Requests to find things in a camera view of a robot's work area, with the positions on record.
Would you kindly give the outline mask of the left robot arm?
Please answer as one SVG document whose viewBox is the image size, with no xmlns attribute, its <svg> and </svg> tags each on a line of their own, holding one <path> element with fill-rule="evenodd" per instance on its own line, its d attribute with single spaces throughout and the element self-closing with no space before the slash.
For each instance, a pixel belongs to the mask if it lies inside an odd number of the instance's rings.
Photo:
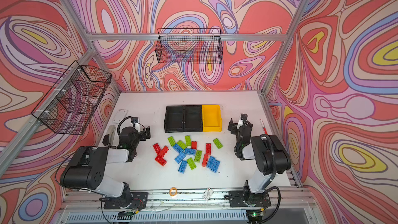
<svg viewBox="0 0 398 224">
<path fill-rule="evenodd" d="M 103 209 L 141 211 L 146 207 L 148 194 L 133 194 L 128 183 L 106 175 L 105 169 L 108 164 L 132 162 L 139 143 L 150 138 L 150 127 L 139 123 L 137 117 L 123 118 L 118 125 L 107 129 L 102 146 L 77 149 L 60 176 L 60 185 L 101 195 Z"/>
</svg>

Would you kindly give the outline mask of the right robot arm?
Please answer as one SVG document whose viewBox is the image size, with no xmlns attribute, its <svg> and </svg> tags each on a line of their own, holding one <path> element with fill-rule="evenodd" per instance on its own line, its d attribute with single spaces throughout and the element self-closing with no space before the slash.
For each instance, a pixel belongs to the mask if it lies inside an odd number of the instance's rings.
<svg viewBox="0 0 398 224">
<path fill-rule="evenodd" d="M 252 178 L 245 181 L 242 190 L 229 191 L 230 207 L 263 207 L 271 206 L 269 188 L 278 174 L 283 174 L 291 168 L 291 159 L 284 145 L 276 135 L 251 134 L 253 124 L 247 120 L 246 114 L 241 114 L 237 123 L 230 120 L 228 130 L 236 137 L 234 153 L 241 161 L 254 160 L 257 170 Z"/>
</svg>

